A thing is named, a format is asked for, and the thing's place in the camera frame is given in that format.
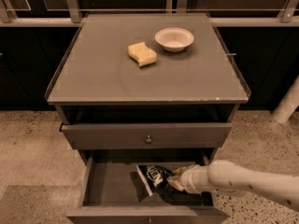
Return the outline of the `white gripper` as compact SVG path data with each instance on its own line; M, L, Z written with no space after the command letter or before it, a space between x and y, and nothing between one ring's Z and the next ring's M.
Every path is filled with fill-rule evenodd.
M185 190L190 194L200 194L204 191L204 172L204 167L200 165L178 167L172 171L174 176L169 176L166 180L170 186L178 191Z

